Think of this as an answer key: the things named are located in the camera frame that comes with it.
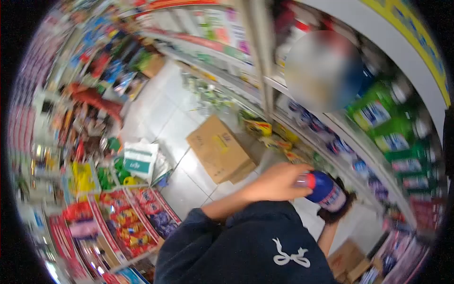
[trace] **person in red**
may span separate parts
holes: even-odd
[[[82,104],[87,103],[96,109],[104,110],[108,115],[120,123],[121,128],[123,127],[123,119],[120,116],[121,109],[123,108],[122,104],[105,100],[95,88],[90,88],[79,83],[69,84],[68,87],[66,87],[66,91],[74,101]]]

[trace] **box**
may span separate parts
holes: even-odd
[[[328,257],[328,265],[337,278],[345,272],[350,272],[365,259],[364,253],[350,239],[347,239],[340,248]]]
[[[165,60],[158,54],[153,54],[148,60],[148,65],[146,68],[141,70],[142,74],[149,78],[153,78],[164,66]]]
[[[215,115],[192,132],[186,141],[216,184],[236,183],[256,168],[230,129]]]

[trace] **navy hoodie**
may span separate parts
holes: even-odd
[[[154,283],[337,282],[295,208],[261,201],[225,226],[192,209],[159,251]]]

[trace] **white bow print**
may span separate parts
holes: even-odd
[[[282,245],[279,239],[276,238],[273,239],[273,241],[276,243],[277,252],[279,253],[273,257],[273,260],[277,265],[286,265],[290,260],[293,260],[306,268],[311,266],[311,262],[307,258],[303,257],[304,253],[308,251],[308,249],[299,248],[298,254],[288,255],[282,251]]]

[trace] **person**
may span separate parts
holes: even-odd
[[[163,243],[155,284],[337,283],[326,257],[338,222],[316,242],[288,200],[312,193],[294,187],[306,164],[280,163],[243,189],[201,208]]]
[[[74,101],[86,103],[98,110],[105,110],[108,115],[120,123],[121,128],[123,127],[123,119],[120,116],[123,108],[121,104],[105,100],[96,88],[89,88],[79,83],[71,83],[64,89]]]

